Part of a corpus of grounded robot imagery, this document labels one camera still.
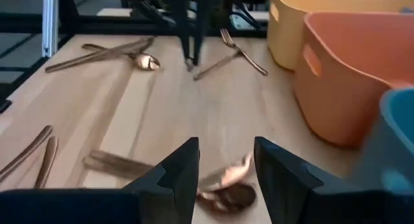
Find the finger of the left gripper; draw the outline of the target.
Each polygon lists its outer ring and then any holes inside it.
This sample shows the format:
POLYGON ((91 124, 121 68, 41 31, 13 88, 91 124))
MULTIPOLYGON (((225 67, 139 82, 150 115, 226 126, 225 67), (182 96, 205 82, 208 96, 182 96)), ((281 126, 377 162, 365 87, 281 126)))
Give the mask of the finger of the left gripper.
POLYGON ((202 40, 204 36, 204 17, 206 0, 197 0, 197 22, 194 33, 194 53, 193 53, 193 64, 199 64, 199 54, 201 51, 202 40))
POLYGON ((175 0, 176 23, 182 45, 184 60, 190 59, 190 27, 188 24, 188 0, 175 0))

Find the yellow plastic bin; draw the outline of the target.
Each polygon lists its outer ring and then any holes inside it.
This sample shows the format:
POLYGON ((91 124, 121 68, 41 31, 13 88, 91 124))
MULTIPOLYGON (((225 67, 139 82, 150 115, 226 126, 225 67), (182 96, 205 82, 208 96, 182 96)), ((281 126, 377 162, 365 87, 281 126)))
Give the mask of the yellow plastic bin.
POLYGON ((414 0, 270 0, 267 44, 276 63, 294 70, 303 39, 303 17, 309 12, 402 12, 414 0))

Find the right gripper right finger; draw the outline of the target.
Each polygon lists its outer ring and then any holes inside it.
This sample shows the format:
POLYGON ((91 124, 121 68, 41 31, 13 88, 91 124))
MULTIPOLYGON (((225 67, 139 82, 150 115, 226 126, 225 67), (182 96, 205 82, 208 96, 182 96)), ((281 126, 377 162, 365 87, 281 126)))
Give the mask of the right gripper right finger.
POLYGON ((356 186, 264 137, 254 160, 272 224, 414 224, 413 192, 356 186))

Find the teal plastic bin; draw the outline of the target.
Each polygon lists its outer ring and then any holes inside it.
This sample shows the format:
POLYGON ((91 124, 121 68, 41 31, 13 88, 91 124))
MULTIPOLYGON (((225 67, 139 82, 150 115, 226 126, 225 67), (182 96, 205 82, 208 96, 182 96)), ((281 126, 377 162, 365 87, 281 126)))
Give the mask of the teal plastic bin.
POLYGON ((414 194, 414 88, 392 89, 381 97, 378 117, 348 181, 414 194))

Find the silver aluminium extrusion piece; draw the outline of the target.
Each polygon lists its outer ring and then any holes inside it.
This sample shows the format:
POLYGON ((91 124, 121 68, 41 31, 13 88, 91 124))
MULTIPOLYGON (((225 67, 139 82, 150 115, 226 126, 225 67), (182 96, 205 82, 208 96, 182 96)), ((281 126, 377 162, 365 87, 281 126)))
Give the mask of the silver aluminium extrusion piece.
POLYGON ((51 58, 58 50, 59 0, 43 0, 42 56, 51 58))

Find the black aluminium table frame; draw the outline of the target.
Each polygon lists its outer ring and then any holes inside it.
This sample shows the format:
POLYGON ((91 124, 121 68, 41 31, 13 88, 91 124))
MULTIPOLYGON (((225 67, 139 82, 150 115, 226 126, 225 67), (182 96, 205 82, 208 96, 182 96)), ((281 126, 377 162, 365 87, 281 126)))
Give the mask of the black aluminium table frame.
MULTIPOLYGON (((177 36, 177 26, 169 0, 121 0, 132 8, 130 17, 82 16, 74 0, 59 0, 58 49, 77 34, 177 36)), ((264 22, 255 20, 245 8, 246 3, 264 4, 268 0, 223 0, 219 15, 214 15, 205 35, 217 36, 227 28, 237 36, 262 38, 264 22)), ((188 21, 193 28, 196 21, 196 0, 188 0, 188 21)), ((0 33, 42 34, 42 13, 22 14, 0 12, 0 33)), ((20 72, 11 84, 0 82, 0 115, 11 105, 11 95, 49 58, 42 56, 30 67, 2 67, 1 72, 20 72)))

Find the copper knife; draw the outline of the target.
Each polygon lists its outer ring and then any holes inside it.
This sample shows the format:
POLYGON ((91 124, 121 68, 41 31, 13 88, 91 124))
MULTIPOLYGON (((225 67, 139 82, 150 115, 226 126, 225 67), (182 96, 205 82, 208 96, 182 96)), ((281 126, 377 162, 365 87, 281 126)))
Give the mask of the copper knife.
POLYGON ((138 41, 127 43, 124 45, 115 46, 113 48, 105 48, 93 43, 85 43, 82 45, 83 49, 95 50, 94 53, 87 55, 90 61, 96 61, 104 58, 117 57, 132 52, 141 53, 146 47, 149 47, 155 40, 155 37, 139 39, 138 41))

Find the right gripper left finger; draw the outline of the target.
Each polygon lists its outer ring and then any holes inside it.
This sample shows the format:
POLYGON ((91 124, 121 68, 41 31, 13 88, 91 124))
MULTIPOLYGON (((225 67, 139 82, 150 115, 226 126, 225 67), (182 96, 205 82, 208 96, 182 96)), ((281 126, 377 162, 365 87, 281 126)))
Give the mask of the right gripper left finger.
POLYGON ((0 192, 0 224, 191 224, 199 158, 191 137, 123 188, 0 192))

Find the orange plastic bin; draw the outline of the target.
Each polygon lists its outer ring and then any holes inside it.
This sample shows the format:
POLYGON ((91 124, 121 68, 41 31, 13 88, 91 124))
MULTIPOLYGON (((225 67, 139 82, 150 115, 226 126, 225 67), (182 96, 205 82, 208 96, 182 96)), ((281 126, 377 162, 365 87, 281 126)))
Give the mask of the orange plastic bin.
POLYGON ((310 129, 357 149, 380 97, 414 86, 414 14, 313 12, 304 17, 294 93, 310 129))

